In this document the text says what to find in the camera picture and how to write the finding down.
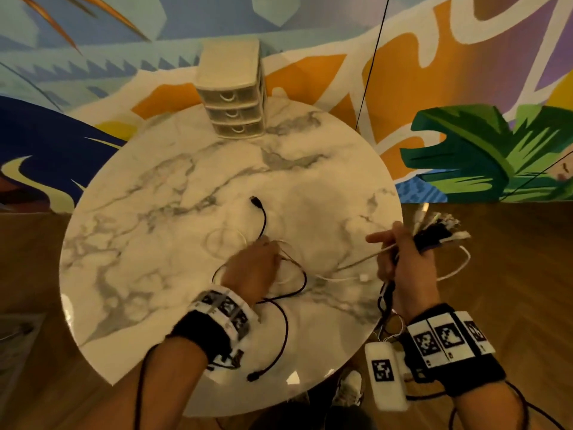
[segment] round table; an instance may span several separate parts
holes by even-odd
[[[303,293],[279,301],[289,335],[276,365],[285,322],[271,304],[255,306],[241,368],[218,383],[203,376],[185,415],[230,416],[261,409],[310,389],[366,341],[379,312],[374,259],[325,274],[378,247],[364,236],[402,219],[390,174],[362,137],[334,116],[269,97],[267,133],[216,137],[202,105],[149,122],[85,190],[68,225],[60,260],[62,304],[72,335],[95,370],[116,383],[207,289],[224,259],[254,241],[261,211],[265,234],[308,272]],[[283,262],[275,295],[302,285]],[[367,274],[361,282],[360,274]]]

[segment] colorful mural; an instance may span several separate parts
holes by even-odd
[[[571,199],[573,0],[0,5],[0,208],[72,209],[121,145],[200,102],[202,39],[253,35],[268,93],[357,129],[402,202]]]

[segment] person's left hand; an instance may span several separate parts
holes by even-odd
[[[276,241],[262,236],[234,254],[226,264],[221,285],[237,293],[249,306],[254,306],[269,292],[283,259]]]

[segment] herringbone wood floor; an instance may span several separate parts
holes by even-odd
[[[405,205],[405,217],[414,211]],[[442,297],[469,310],[497,348],[509,380],[532,403],[573,428],[573,203],[434,205],[472,233],[469,266],[440,283]],[[0,312],[44,312],[44,326],[0,428],[67,430],[109,390],[82,359],[65,325],[58,295],[58,257],[67,217],[0,215]],[[456,248],[438,254],[441,274],[463,260]],[[353,364],[364,368],[362,350]],[[425,387],[428,393],[436,386]],[[447,398],[407,413],[363,407],[380,429],[445,429]],[[220,419],[244,430],[257,413]],[[539,419],[542,426],[551,426]],[[184,419],[180,429],[217,430],[212,419]]]

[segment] white power bank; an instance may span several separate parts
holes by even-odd
[[[389,342],[369,342],[364,347],[370,385],[379,411],[404,412],[409,404],[394,348]]]

